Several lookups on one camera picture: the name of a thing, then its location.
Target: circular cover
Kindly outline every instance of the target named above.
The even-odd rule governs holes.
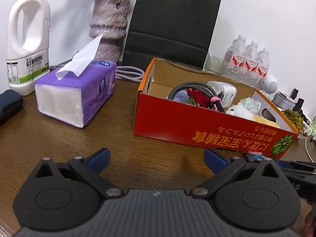
[[[230,183],[217,192],[214,203],[230,223],[257,232],[291,226],[301,209],[290,183],[281,184],[273,177]]]
[[[91,218],[100,202],[97,192],[84,183],[45,179],[41,184],[22,186],[13,210],[21,226],[61,231]]]

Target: vase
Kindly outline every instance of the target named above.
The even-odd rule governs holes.
[[[94,0],[89,36],[103,34],[94,60],[118,62],[120,40],[126,36],[129,0]]]

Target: red cardboard box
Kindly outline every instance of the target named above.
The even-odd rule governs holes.
[[[275,128],[210,109],[167,100],[171,90],[187,81],[220,81],[237,89],[233,104],[252,97],[261,102],[259,115],[269,114]],[[134,134],[202,148],[262,152],[281,157],[298,131],[277,107],[256,89],[225,77],[154,58],[137,93]]]

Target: green pumpkin illustration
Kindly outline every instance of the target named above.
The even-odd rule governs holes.
[[[280,140],[278,140],[274,144],[274,146],[271,149],[271,154],[275,156],[286,151],[287,148],[292,144],[293,140],[294,140],[294,137],[291,134],[283,136]]]

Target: red and white label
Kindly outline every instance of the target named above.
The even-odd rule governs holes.
[[[245,57],[237,55],[237,54],[232,54],[232,59],[230,60],[230,63],[233,64],[234,66],[242,67],[245,62]]]
[[[258,75],[265,77],[268,73],[268,69],[258,63],[256,72],[258,73]]]
[[[252,72],[254,72],[258,66],[258,62],[256,60],[252,60],[252,59],[247,59],[246,60],[246,68],[251,70]]]

